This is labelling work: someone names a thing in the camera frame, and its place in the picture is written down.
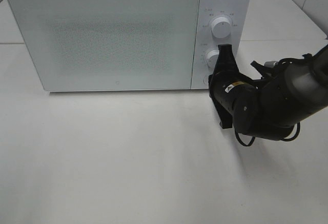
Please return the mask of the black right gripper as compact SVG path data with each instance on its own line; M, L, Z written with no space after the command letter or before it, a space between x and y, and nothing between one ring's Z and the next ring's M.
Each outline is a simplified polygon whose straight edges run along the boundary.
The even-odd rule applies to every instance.
M250 85L249 78L238 72L232 45L218 45L219 55L214 73L209 75L209 95L220 118L222 129L233 127L233 115L238 100L247 92L256 92L256 87Z

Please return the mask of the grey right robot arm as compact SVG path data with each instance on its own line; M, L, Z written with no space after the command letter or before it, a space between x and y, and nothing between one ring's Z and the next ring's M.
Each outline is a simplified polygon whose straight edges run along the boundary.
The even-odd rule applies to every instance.
M301 59L252 62L260 79L239 71L231 45L218 50L209 95L220 126L234 129L236 137L292 141L302 120L327 107L327 47Z

